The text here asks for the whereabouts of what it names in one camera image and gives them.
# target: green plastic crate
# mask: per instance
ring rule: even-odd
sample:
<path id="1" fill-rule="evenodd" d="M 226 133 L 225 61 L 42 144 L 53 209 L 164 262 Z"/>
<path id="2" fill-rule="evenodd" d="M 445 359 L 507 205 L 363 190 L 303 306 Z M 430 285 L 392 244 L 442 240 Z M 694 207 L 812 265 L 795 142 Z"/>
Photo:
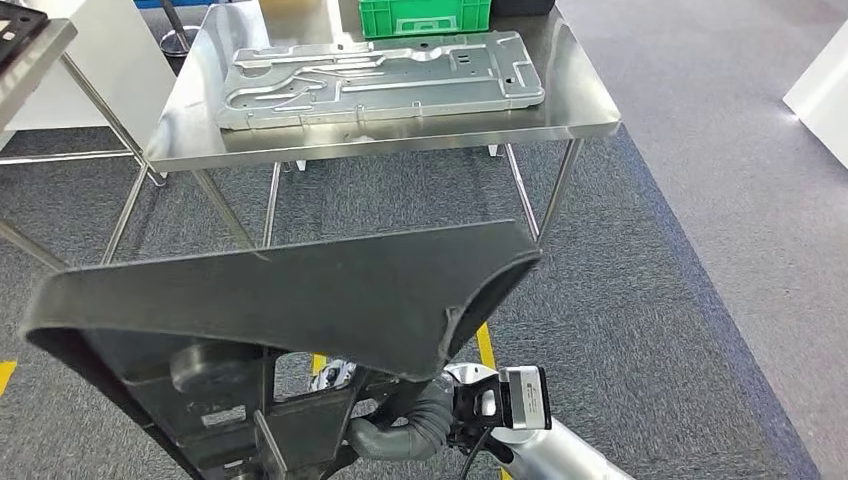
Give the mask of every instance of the green plastic crate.
<path id="1" fill-rule="evenodd" d="M 479 32 L 492 0 L 359 0 L 365 38 Z"/>

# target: black tray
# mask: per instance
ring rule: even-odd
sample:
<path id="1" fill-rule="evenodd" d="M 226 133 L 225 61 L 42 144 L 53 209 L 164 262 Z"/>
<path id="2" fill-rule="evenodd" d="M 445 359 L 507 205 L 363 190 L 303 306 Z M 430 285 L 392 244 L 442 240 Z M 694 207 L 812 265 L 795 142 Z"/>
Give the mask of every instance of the black tray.
<path id="1" fill-rule="evenodd" d="M 5 2 L 0 2 L 0 21 L 9 22 L 0 30 L 0 68 L 8 66 L 49 22 L 44 12 Z"/>

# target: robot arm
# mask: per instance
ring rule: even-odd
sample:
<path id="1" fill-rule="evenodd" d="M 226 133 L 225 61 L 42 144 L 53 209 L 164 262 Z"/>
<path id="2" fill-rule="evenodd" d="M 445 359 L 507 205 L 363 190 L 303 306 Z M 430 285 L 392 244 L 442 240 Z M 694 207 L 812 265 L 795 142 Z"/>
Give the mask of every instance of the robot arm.
<path id="1" fill-rule="evenodd" d="M 424 460 L 449 445 L 471 453 L 470 462 L 482 442 L 516 480 L 631 478 L 551 418 L 541 369 L 464 363 L 445 371 L 405 415 L 406 425 L 381 430 L 355 419 L 350 445 L 363 458 L 389 461 Z"/>

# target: black cable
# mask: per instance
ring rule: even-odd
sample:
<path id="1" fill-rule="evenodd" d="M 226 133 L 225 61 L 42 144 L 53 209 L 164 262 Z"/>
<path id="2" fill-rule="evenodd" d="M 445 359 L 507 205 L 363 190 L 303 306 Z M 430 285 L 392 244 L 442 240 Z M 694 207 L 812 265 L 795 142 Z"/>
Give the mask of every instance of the black cable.
<path id="1" fill-rule="evenodd" d="M 474 457 L 480 453 L 480 450 L 483 448 L 483 444 L 486 443 L 486 439 L 489 438 L 489 435 L 492 434 L 492 430 L 494 428 L 489 428 L 483 432 L 483 435 L 480 435 L 480 439 L 477 440 L 477 443 L 474 444 L 474 448 L 471 449 L 471 452 L 468 453 L 468 458 L 465 459 L 465 465 L 462 466 L 462 471 L 459 472 L 459 480 L 465 480 L 468 477 L 468 472 L 471 470 L 471 464 L 474 463 Z"/>

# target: table leg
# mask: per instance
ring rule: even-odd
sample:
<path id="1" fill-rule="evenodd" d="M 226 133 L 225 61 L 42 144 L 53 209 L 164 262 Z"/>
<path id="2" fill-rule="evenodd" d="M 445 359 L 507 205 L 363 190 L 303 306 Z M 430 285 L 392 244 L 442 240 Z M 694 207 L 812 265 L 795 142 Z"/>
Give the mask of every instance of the table leg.
<path id="1" fill-rule="evenodd" d="M 19 232 L 18 229 L 3 220 L 0 220 L 0 236 L 9 240 L 53 270 L 61 271 L 68 268 L 68 264 L 59 260 L 55 255 L 50 253 L 49 250 L 35 243 L 35 241 Z"/>
<path id="2" fill-rule="evenodd" d="M 521 178 L 521 171 L 518 170 L 518 162 L 515 160 L 515 152 L 512 150 L 512 145 L 509 143 L 504 145 L 504 150 L 506 150 L 506 158 L 509 162 L 509 169 L 512 171 L 512 178 L 515 180 L 515 189 L 518 190 L 518 198 L 521 200 L 521 208 L 524 209 L 524 218 L 527 220 L 528 227 L 530 227 L 530 234 L 533 236 L 533 241 L 538 241 L 539 226 L 536 224 L 536 215 L 533 213 L 533 205 L 530 203 L 530 198 L 527 196 L 527 190 L 524 188 L 524 179 Z"/>
<path id="3" fill-rule="evenodd" d="M 112 237 L 106 245 L 106 250 L 103 252 L 103 258 L 100 260 L 101 265 L 112 263 L 115 257 L 115 252 L 118 250 L 118 244 L 121 243 L 121 238 L 124 236 L 124 230 L 127 228 L 127 223 L 130 220 L 130 215 L 135 208 L 135 203 L 138 200 L 138 194 L 141 193 L 141 187 L 144 185 L 144 179 L 147 176 L 147 167 L 141 167 L 138 170 L 138 175 L 135 177 L 130 188 L 130 194 L 127 196 L 127 201 L 124 203 L 124 208 L 121 210 L 121 215 L 118 217 L 118 223 L 115 224 L 115 230 L 112 232 Z"/>
<path id="4" fill-rule="evenodd" d="M 274 234 L 274 213 L 277 211 L 277 191 L 280 189 L 280 170 L 282 170 L 282 163 L 275 163 L 274 171 L 271 173 L 271 192 L 268 195 L 268 208 L 265 210 L 265 230 L 262 232 L 263 248 L 271 246 L 271 237 Z"/>
<path id="5" fill-rule="evenodd" d="M 233 209 L 230 208 L 230 205 L 227 203 L 227 200 L 224 198 L 224 195 L 221 193 L 218 185 L 215 184 L 215 180 L 212 180 L 212 177 L 210 177 L 209 173 L 205 170 L 192 170 L 191 173 L 194 175 L 195 180 L 197 180 L 198 185 L 200 185 L 200 189 L 203 190 L 203 193 L 209 197 L 212 205 L 214 205 L 215 209 L 218 210 L 218 214 L 221 215 L 221 219 L 224 220 L 224 223 L 227 225 L 227 228 L 229 228 L 230 233 L 232 233 L 235 237 L 236 243 L 244 249 L 250 250 L 255 248 L 253 240 L 251 240 L 247 230 L 245 230 L 241 222 L 239 222 L 239 219 L 235 212 L 233 212 Z"/>
<path id="6" fill-rule="evenodd" d="M 551 230 L 557 212 L 562 206 L 563 198 L 565 197 L 565 187 L 568 184 L 568 179 L 574 170 L 574 164 L 577 162 L 577 157 L 580 155 L 580 147 L 583 146 L 582 139 L 569 140 L 565 148 L 565 154 L 562 156 L 562 163 L 559 166 L 556 182 L 554 183 L 553 191 L 551 191 L 550 200 L 548 200 L 548 208 L 545 210 L 545 217 L 542 219 L 542 227 L 539 229 L 539 238 L 536 241 L 538 245 L 545 243 L 545 238 Z"/>
<path id="7" fill-rule="evenodd" d="M 68 71 L 71 78 L 74 79 L 77 85 L 82 89 L 85 95 L 91 100 L 91 103 L 97 108 L 103 118 L 106 119 L 106 122 L 109 124 L 109 127 L 112 128 L 112 131 L 115 133 L 115 136 L 124 144 L 124 146 L 132 152 L 133 157 L 135 158 L 138 166 L 145 169 L 145 174 L 148 178 L 153 182 L 157 187 L 162 187 L 165 185 L 165 177 L 156 173 L 147 160 L 144 158 L 144 153 L 141 150 L 141 147 L 138 146 L 135 139 L 132 138 L 130 132 L 124 127 L 124 124 L 121 123 L 121 120 L 115 115 L 115 112 L 109 108 L 109 105 L 106 103 L 106 100 L 102 95 L 94 88 L 94 85 L 88 81 L 88 78 L 82 73 L 76 63 L 71 59 L 71 57 L 65 53 L 62 55 L 62 65 L 65 66 L 65 70 Z"/>

